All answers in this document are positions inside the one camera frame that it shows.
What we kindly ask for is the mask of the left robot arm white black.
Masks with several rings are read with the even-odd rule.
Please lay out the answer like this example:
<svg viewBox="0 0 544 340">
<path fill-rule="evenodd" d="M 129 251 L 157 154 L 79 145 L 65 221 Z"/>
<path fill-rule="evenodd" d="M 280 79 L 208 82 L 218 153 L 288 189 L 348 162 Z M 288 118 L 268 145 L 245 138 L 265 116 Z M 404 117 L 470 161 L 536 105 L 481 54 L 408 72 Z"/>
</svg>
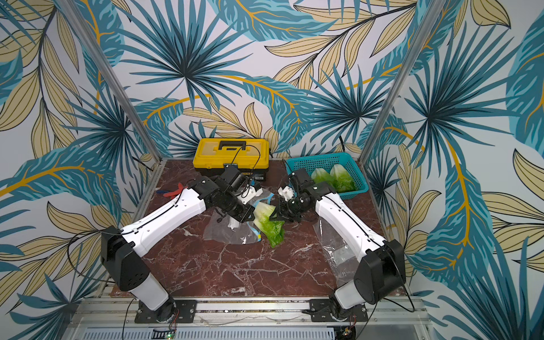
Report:
<svg viewBox="0 0 544 340">
<path fill-rule="evenodd" d="M 101 232 L 101 263 L 123 292 L 136 297 L 148 310 L 165 313 L 165 322 L 174 313 L 174 300 L 143 261 L 159 241 L 191 218 L 217 208 L 243 223 L 254 219 L 249 201 L 263 190 L 259 184 L 247 185 L 246 177 L 200 177 L 176 198 L 144 218 L 124 227 Z"/>
</svg>

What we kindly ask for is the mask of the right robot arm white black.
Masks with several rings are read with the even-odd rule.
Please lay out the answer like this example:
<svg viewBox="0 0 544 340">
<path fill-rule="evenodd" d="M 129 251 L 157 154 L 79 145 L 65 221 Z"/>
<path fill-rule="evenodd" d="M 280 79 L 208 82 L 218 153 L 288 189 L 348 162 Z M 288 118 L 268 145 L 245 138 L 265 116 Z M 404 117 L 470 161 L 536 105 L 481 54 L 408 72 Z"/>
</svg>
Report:
<svg viewBox="0 0 544 340">
<path fill-rule="evenodd" d="M 377 304 L 406 283 L 405 252 L 401 244 L 388 241 L 369 228 L 326 183 L 310 184 L 296 192 L 279 188 L 275 217 L 295 221 L 314 210 L 344 240 L 358 260 L 354 277 L 332 294 L 340 310 L 362 303 Z"/>
</svg>

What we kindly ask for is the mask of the clear zipper bag blue seal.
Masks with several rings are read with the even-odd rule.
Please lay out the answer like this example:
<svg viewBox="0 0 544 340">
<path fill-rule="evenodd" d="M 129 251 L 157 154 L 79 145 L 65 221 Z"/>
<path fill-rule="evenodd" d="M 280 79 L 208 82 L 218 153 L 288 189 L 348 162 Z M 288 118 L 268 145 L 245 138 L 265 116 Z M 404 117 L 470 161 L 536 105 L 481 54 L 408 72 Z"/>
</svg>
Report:
<svg viewBox="0 0 544 340">
<path fill-rule="evenodd" d="M 256 208 L 258 203 L 270 203 L 272 197 L 272 192 L 267 189 L 255 191 L 251 188 L 241 194 L 238 200 Z M 229 215 L 223 216 L 217 210 L 213 212 L 203 233 L 205 241 L 216 241 L 226 245 L 253 244 L 260 242 L 262 237 L 262 232 L 252 221 L 238 222 Z"/>
</svg>

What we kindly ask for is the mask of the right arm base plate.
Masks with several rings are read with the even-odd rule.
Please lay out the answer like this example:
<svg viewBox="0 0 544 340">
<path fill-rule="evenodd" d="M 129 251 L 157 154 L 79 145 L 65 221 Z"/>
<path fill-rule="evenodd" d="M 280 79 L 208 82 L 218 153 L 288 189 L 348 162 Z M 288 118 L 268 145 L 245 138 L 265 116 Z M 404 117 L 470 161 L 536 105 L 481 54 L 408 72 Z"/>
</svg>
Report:
<svg viewBox="0 0 544 340">
<path fill-rule="evenodd" d="M 309 315 L 312 322 L 365 322 L 368 313 L 365 305 L 359 304 L 349 309 L 342 308 L 332 299 L 311 299 L 310 307 L 302 313 Z"/>
</svg>

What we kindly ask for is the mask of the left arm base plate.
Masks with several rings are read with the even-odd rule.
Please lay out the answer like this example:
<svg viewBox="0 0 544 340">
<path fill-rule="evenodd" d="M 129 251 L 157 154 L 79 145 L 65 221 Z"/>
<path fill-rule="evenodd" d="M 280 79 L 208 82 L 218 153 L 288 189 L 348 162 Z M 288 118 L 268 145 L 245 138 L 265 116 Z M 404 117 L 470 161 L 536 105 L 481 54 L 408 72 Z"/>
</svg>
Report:
<svg viewBox="0 0 544 340">
<path fill-rule="evenodd" d="M 194 322 L 196 300 L 167 300 L 157 310 L 150 310 L 144 303 L 139 302 L 136 324 L 191 324 Z"/>
</svg>

